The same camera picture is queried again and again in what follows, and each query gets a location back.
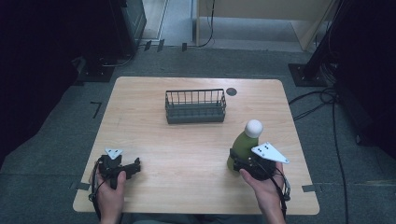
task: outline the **black handheld device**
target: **black handheld device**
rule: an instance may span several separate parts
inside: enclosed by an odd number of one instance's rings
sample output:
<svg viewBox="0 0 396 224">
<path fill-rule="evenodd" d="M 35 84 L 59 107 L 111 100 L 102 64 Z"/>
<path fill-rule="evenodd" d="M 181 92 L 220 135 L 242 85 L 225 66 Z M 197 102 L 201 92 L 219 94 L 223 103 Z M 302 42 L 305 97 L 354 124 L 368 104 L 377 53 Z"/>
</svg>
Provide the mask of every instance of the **black handheld device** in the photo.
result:
<svg viewBox="0 0 396 224">
<path fill-rule="evenodd" d="M 134 163 L 125 166 L 121 165 L 122 156 L 119 155 L 112 160 L 108 155 L 102 155 L 99 159 L 99 173 L 104 180 L 110 181 L 110 187 L 117 188 L 117 178 L 121 171 L 125 171 L 126 179 L 130 179 L 132 175 L 140 172 L 140 160 L 137 158 Z"/>
<path fill-rule="evenodd" d="M 239 158 L 233 149 L 230 148 L 230 156 L 233 159 L 233 169 L 235 171 L 245 169 L 257 180 L 266 180 L 270 178 L 276 170 L 274 161 L 269 161 L 256 155 L 252 155 L 249 161 L 245 161 Z"/>
</svg>

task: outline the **white triangular marker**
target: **white triangular marker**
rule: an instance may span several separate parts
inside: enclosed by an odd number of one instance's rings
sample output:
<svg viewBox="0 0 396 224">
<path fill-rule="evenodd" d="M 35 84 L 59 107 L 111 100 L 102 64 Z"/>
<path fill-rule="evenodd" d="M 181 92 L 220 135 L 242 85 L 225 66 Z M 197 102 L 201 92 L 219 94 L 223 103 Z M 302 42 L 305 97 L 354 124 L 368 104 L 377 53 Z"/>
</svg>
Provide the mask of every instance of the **white triangular marker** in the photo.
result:
<svg viewBox="0 0 396 224">
<path fill-rule="evenodd" d="M 111 160 L 114 160 L 122 153 L 122 149 L 105 148 L 105 152 Z"/>
<path fill-rule="evenodd" d="M 286 164 L 289 164 L 289 160 L 286 159 L 276 148 L 274 148 L 269 142 L 261 144 L 257 147 L 253 147 L 251 151 L 260 156 L 263 159 L 267 159 L 270 161 L 280 161 Z"/>
</svg>

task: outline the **black cord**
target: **black cord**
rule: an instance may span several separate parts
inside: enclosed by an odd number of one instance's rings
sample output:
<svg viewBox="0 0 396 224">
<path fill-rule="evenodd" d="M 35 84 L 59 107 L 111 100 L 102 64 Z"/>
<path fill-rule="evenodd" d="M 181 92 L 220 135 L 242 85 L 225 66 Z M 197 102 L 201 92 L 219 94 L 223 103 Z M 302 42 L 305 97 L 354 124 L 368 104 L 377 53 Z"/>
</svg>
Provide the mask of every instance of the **black cord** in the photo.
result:
<svg viewBox="0 0 396 224">
<path fill-rule="evenodd" d="M 212 40 L 212 37 L 213 37 L 213 17 L 214 17 L 214 14 L 215 14 L 215 2 L 216 2 L 216 0 L 213 0 L 213 3 L 212 3 L 212 15 L 210 17 L 211 19 L 210 19 L 210 25 L 209 25 L 209 27 L 210 27 L 210 37 L 206 41 L 206 43 L 204 43 L 203 45 L 193 46 L 193 47 L 202 48 L 202 47 L 206 46 L 210 42 L 210 40 Z"/>
<path fill-rule="evenodd" d="M 297 117 L 300 117 L 299 119 L 301 119 L 301 118 L 305 117 L 306 115 L 316 111 L 317 108 L 320 108 L 320 107 L 322 107 L 322 106 L 324 106 L 326 104 L 332 104 L 332 132 L 333 132 L 333 137 L 334 137 L 334 145 L 335 145 L 335 151 L 336 151 L 336 154 L 337 154 L 337 160 L 338 160 L 338 164 L 340 166 L 341 177 L 342 177 L 342 180 L 343 180 L 344 206 L 345 206 L 345 209 L 346 209 L 345 219 L 346 219 L 346 224 L 348 224 L 349 223 L 349 212 L 348 212 L 348 201 L 347 201 L 347 181 L 346 181 L 346 177 L 345 177 L 343 163 L 341 162 L 341 156 L 340 156 L 340 151 L 339 151 L 339 146 L 338 146 L 337 130 L 336 130 L 336 125 L 335 125 L 335 104 L 337 102 L 337 95 L 335 94 L 335 90 L 333 88 L 328 88 L 328 89 L 325 89 L 323 91 L 311 91 L 311 92 L 309 92 L 307 94 L 304 94 L 304 95 L 301 95 L 301 96 L 298 96 L 298 97 L 294 98 L 293 100 L 291 100 L 289 102 L 289 105 L 297 102 L 298 100 L 301 100 L 301 99 L 305 98 L 305 96 L 308 96 L 308 95 L 311 95 L 311 94 L 315 94 L 315 93 L 319 93 L 320 94 L 320 101 L 322 102 L 322 104 L 317 106 L 314 109 L 311 109 L 311 110 L 309 110 L 307 112 L 304 112 L 303 113 L 304 115 L 302 117 L 301 116 L 297 116 Z M 332 99 L 326 101 L 324 99 L 324 95 L 331 96 Z"/>
<path fill-rule="evenodd" d="M 336 82 L 336 78 L 334 76 L 336 67 L 337 64 L 332 64 L 330 62 L 325 62 L 320 65 L 320 70 L 323 76 L 325 76 L 326 79 L 329 80 L 332 84 Z"/>
<path fill-rule="evenodd" d="M 283 192 L 282 192 L 282 189 L 281 189 L 281 188 L 279 187 L 279 185 L 276 183 L 276 181 L 274 180 L 274 178 L 265 170 L 265 168 L 262 167 L 262 165 L 261 165 L 259 162 L 256 161 L 256 163 L 257 163 L 257 165 L 259 165 L 260 168 L 262 168 L 262 170 L 269 176 L 269 178 L 271 179 L 271 181 L 272 181 L 273 184 L 275 185 L 277 195 L 279 196 L 279 199 L 280 199 L 280 204 L 281 204 L 281 210 L 282 210 L 283 218 L 286 220 L 286 211 L 288 210 L 288 207 L 286 206 L 285 197 L 284 197 L 284 194 L 283 194 Z"/>
<path fill-rule="evenodd" d="M 277 169 L 278 171 L 279 171 L 279 173 L 280 173 L 280 175 L 282 176 L 282 178 L 283 178 L 283 181 L 284 181 L 284 189 L 283 189 L 283 195 L 285 196 L 285 195 L 287 195 L 289 198 L 288 199 L 286 199 L 285 198 L 285 200 L 286 201 L 289 201 L 290 200 L 290 193 L 289 192 L 286 192 L 286 190 L 287 190 L 287 182 L 288 182 L 288 179 L 285 177 L 285 175 L 283 175 L 283 173 L 282 172 L 280 172 L 280 170 L 279 169 Z"/>
<path fill-rule="evenodd" d="M 311 91 L 311 92 L 309 92 L 309 93 L 307 93 L 307 94 L 300 95 L 300 96 L 294 98 L 293 100 L 289 101 L 289 105 L 292 105 L 292 104 L 294 104 L 295 102 L 297 102 L 297 101 L 299 101 L 299 100 L 305 98 L 305 97 L 308 96 L 308 95 L 312 95 L 312 94 L 319 94 L 320 100 L 321 100 L 322 103 L 321 103 L 320 105 L 317 105 L 317 106 L 314 107 L 313 109 L 310 109 L 310 110 L 308 110 L 308 111 L 305 111 L 304 113 L 302 113 L 302 114 L 300 114 L 300 115 L 294 117 L 294 118 L 293 118 L 294 121 L 296 121 L 296 120 L 298 120 L 298 119 L 302 119 L 302 118 L 308 116 L 309 114 L 311 114 L 311 113 L 317 111 L 318 109 L 322 108 L 323 106 L 328 105 L 328 104 L 332 104 L 333 102 L 335 102 L 335 95 L 332 94 L 332 88 L 327 88 L 327 89 L 324 89 L 323 91 Z M 330 99 L 330 100 L 325 100 L 325 99 L 324 99 L 324 96 L 325 96 L 325 95 L 330 96 L 331 99 Z"/>
<path fill-rule="evenodd" d="M 88 199 L 92 202 L 93 204 L 93 208 L 95 209 L 95 213 L 98 216 L 99 220 L 101 219 L 101 213 L 99 210 L 99 205 L 98 205 L 98 201 L 97 201 L 97 193 L 99 188 L 105 183 L 105 181 L 103 181 L 98 187 L 96 187 L 96 171 L 99 165 L 99 161 L 101 159 L 99 159 L 96 164 L 93 166 L 92 169 L 92 182 L 91 182 L 91 191 L 92 193 L 88 196 Z"/>
<path fill-rule="evenodd" d="M 134 54 L 131 53 L 131 56 L 123 63 L 115 63 L 115 64 L 102 64 L 103 67 L 120 67 L 123 66 L 125 64 L 127 64 L 129 61 L 132 60 L 132 58 L 134 57 Z"/>
<path fill-rule="evenodd" d="M 334 135 L 335 151 L 337 153 L 338 164 L 340 165 L 341 177 L 343 179 L 344 207 L 346 209 L 346 224 L 348 224 L 349 223 L 349 212 L 348 212 L 348 204 L 347 204 L 347 182 L 346 182 L 346 176 L 345 176 L 345 172 L 344 172 L 343 163 L 341 162 L 340 150 L 338 147 L 337 131 L 336 131 L 336 127 L 335 127 L 335 102 L 332 104 L 332 132 Z"/>
</svg>

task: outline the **floor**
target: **floor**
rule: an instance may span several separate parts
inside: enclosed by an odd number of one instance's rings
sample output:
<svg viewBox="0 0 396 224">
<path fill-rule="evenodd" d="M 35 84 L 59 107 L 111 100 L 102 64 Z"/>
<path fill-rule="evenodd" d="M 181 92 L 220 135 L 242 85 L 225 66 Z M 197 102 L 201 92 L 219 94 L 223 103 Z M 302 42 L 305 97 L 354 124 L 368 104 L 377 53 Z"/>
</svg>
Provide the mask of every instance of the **floor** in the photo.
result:
<svg viewBox="0 0 396 224">
<path fill-rule="evenodd" d="M 194 46 L 190 0 L 144 0 L 148 25 L 143 43 L 164 40 L 165 46 Z M 210 41 L 210 18 L 201 18 L 200 43 L 212 49 L 262 49 L 302 52 L 290 21 L 261 19 L 214 18 L 213 36 Z M 307 51 L 313 52 L 324 36 L 326 24 L 322 24 L 316 42 Z"/>
</svg>

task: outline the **wooden table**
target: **wooden table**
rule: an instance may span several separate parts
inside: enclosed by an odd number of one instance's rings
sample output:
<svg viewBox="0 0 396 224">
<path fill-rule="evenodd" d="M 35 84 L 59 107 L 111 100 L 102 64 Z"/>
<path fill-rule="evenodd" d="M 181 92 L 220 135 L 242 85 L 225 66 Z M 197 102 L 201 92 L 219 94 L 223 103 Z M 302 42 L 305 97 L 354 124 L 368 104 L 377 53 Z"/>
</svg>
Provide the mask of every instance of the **wooden table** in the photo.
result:
<svg viewBox="0 0 396 224">
<path fill-rule="evenodd" d="M 196 8 L 196 25 L 193 32 L 195 33 L 195 43 L 199 46 L 199 18 L 212 15 L 214 0 L 193 1 L 195 1 Z M 337 0 L 216 0 L 214 17 L 290 21 L 301 48 L 307 50 L 318 32 L 319 26 L 332 11 L 335 2 Z"/>
<path fill-rule="evenodd" d="M 222 123 L 169 125 L 164 97 L 168 90 L 235 88 L 226 95 Z M 259 143 L 269 141 L 289 160 L 289 215 L 319 211 L 282 83 L 274 79 L 120 77 L 92 148 L 81 182 L 88 183 L 105 147 L 123 149 L 122 164 L 139 157 L 142 171 L 127 180 L 124 212 L 186 214 L 259 214 L 252 188 L 226 161 L 234 139 L 250 119 L 264 126 Z M 79 189 L 74 209 L 93 212 L 89 191 Z"/>
</svg>

